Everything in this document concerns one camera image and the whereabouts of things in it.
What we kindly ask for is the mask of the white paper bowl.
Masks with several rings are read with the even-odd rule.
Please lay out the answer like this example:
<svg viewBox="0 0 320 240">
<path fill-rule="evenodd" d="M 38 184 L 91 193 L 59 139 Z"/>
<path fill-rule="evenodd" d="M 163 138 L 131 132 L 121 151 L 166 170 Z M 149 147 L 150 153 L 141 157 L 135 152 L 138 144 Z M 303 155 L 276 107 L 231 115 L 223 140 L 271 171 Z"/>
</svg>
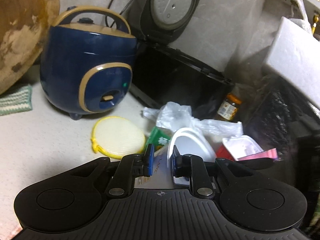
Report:
<svg viewBox="0 0 320 240">
<path fill-rule="evenodd" d="M 214 150 L 203 135 L 191 128 L 180 128 L 162 148 L 155 152 L 152 176 L 146 178 L 147 188 L 173 189 L 189 186 L 187 178 L 175 178 L 172 175 L 170 161 L 174 146 L 181 155 L 197 155 L 207 162 L 214 162 L 216 158 Z"/>
</svg>

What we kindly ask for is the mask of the pink purple sponge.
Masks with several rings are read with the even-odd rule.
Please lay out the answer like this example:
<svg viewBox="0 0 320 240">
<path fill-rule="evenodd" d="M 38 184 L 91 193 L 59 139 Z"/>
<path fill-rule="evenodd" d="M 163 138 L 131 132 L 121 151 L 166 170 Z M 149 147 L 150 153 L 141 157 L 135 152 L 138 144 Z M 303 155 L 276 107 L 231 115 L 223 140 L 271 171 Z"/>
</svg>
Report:
<svg viewBox="0 0 320 240">
<path fill-rule="evenodd" d="M 268 151 L 264 151 L 264 152 L 248 155 L 248 156 L 245 156 L 245 157 L 241 157 L 241 158 L 238 159 L 238 161 L 261 159 L 261 158 L 270 158 L 270 159 L 273 159 L 273 160 L 277 160 L 278 159 L 277 149 L 273 148 L 273 149 L 270 149 Z"/>
</svg>

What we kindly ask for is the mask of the red plastic food tray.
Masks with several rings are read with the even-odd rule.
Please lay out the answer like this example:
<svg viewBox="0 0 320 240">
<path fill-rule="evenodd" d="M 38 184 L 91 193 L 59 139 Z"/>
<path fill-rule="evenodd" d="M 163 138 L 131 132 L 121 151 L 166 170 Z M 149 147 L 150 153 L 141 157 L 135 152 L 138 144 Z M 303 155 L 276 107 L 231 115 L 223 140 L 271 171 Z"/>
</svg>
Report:
<svg viewBox="0 0 320 240">
<path fill-rule="evenodd" d="M 264 150 L 247 135 L 240 137 L 223 138 L 222 145 L 216 151 L 217 158 L 225 158 L 232 161 L 263 152 Z"/>
</svg>

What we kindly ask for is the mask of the small green snack wrapper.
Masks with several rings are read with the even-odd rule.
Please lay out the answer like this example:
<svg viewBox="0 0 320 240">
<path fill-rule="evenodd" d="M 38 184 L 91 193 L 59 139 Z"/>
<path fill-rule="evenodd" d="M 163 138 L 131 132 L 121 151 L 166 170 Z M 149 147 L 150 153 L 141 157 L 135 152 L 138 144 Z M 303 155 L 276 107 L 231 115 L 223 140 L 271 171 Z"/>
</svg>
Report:
<svg viewBox="0 0 320 240">
<path fill-rule="evenodd" d="M 153 146 L 155 147 L 155 151 L 157 151 L 164 147 L 166 144 L 168 144 L 170 139 L 171 136 L 168 135 L 168 133 L 165 133 L 162 129 L 155 126 L 151 130 L 150 136 L 146 141 L 145 147 L 147 147 L 149 144 L 153 144 Z"/>
</svg>

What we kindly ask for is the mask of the clear plastic bag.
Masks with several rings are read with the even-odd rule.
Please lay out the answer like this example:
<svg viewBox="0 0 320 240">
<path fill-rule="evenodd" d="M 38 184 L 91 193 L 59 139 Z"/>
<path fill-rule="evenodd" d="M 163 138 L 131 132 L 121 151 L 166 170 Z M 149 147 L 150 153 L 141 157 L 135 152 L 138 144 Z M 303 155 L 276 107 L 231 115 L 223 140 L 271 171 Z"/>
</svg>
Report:
<svg viewBox="0 0 320 240">
<path fill-rule="evenodd" d="M 200 120 L 192 116 L 190 106 L 168 102 L 160 109 L 145 107 L 142 115 L 155 125 L 171 133 L 180 128 L 191 128 L 203 135 L 218 137 L 240 137 L 244 134 L 241 122 L 227 122 L 214 119 Z"/>
</svg>

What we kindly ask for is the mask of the yellow rimmed scrub pad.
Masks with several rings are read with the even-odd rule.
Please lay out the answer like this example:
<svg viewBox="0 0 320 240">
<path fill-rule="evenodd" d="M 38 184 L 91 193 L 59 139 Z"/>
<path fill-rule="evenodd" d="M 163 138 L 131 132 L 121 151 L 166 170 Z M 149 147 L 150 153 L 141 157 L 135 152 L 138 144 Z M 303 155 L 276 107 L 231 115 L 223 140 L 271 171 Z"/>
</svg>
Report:
<svg viewBox="0 0 320 240">
<path fill-rule="evenodd" d="M 112 159 L 121 159 L 144 150 L 145 135 L 131 121 L 108 116 L 95 123 L 91 132 L 92 150 Z"/>
</svg>

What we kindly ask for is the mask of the black microwave oven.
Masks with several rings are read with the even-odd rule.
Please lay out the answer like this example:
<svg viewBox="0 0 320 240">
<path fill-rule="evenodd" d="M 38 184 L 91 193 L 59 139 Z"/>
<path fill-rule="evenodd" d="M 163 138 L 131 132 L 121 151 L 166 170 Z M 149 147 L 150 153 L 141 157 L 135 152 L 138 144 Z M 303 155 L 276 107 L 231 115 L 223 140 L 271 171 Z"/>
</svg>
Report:
<svg viewBox="0 0 320 240">
<path fill-rule="evenodd" d="M 264 150 L 275 148 L 279 161 L 292 170 L 301 141 L 319 146 L 319 113 L 297 88 L 282 77 L 264 76 L 240 109 L 244 133 Z"/>
</svg>

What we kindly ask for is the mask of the sauce jar orange lid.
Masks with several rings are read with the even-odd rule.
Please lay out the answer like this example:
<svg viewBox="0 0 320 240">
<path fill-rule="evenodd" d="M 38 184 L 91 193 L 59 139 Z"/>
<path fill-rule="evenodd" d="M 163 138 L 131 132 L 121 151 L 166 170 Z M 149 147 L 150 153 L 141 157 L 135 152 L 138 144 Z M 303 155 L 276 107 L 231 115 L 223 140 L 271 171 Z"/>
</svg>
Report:
<svg viewBox="0 0 320 240">
<path fill-rule="evenodd" d="M 216 113 L 215 119 L 221 121 L 232 121 L 241 104 L 242 100 L 233 93 L 227 94 Z"/>
</svg>

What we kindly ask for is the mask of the blue small rice cooker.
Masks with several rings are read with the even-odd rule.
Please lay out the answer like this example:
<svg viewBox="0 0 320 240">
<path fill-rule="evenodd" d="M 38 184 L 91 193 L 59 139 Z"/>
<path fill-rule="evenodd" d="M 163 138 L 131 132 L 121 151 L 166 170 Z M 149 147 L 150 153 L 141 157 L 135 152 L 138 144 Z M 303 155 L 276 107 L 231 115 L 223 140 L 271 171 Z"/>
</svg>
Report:
<svg viewBox="0 0 320 240">
<path fill-rule="evenodd" d="M 137 39 L 120 14 L 71 7 L 49 28 L 40 81 L 47 100 L 79 120 L 116 107 L 129 92 Z"/>
</svg>

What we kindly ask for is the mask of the white styrofoam box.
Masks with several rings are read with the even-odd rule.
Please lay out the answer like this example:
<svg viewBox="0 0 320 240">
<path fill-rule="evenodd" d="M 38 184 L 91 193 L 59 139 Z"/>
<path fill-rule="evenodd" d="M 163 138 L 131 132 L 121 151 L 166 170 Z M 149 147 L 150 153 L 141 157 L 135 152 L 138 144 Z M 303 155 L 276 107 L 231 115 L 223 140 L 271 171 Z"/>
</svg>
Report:
<svg viewBox="0 0 320 240">
<path fill-rule="evenodd" d="M 319 108 L 319 41 L 288 18 L 280 20 L 263 72 L 282 77 Z"/>
</svg>

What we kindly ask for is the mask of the green striped knitted cloth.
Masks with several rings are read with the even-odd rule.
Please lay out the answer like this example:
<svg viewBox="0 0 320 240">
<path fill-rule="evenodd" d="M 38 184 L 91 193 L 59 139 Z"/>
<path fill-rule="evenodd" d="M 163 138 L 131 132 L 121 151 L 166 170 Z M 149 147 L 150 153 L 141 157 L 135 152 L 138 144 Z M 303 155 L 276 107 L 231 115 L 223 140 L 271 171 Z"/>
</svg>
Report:
<svg viewBox="0 0 320 240">
<path fill-rule="evenodd" d="M 31 111 L 33 109 L 32 92 L 33 88 L 30 84 L 17 84 L 1 94 L 1 116 Z"/>
</svg>

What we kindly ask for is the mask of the round wooden cutting board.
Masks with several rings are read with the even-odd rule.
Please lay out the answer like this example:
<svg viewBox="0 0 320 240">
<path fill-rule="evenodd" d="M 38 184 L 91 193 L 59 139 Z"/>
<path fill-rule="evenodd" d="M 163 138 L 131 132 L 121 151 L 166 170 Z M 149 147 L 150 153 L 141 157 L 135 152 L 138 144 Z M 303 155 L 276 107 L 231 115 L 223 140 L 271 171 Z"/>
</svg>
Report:
<svg viewBox="0 0 320 240">
<path fill-rule="evenodd" d="M 1 92 L 14 85 L 43 50 L 60 0 L 1 0 Z"/>
</svg>

